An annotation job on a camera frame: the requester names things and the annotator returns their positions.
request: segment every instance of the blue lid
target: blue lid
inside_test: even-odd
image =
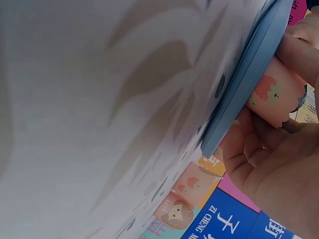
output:
[[[206,128],[201,150],[210,158],[266,71],[287,27],[293,0],[276,0],[255,29]]]

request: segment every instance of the cartoon lion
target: cartoon lion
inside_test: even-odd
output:
[[[176,200],[174,206],[161,219],[170,227],[183,230],[193,221],[194,212],[183,200]]]

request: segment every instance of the hand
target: hand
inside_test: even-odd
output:
[[[319,49],[319,6],[313,7],[312,12],[296,25],[288,26],[286,33]]]
[[[277,56],[314,86],[319,106],[319,50],[285,34]],[[319,124],[289,120],[275,129],[247,108],[238,117],[223,149],[230,179],[273,220],[318,238]]]

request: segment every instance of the strawberry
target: strawberry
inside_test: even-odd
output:
[[[274,103],[279,98],[280,87],[274,78],[263,76],[255,89],[255,93],[263,101]]]

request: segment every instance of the fingernail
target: fingernail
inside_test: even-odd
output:
[[[239,123],[239,121],[238,121],[238,120],[234,120],[234,122],[233,122],[232,126],[233,126],[233,125],[237,125],[237,126],[239,126],[239,125],[240,125],[240,123]]]

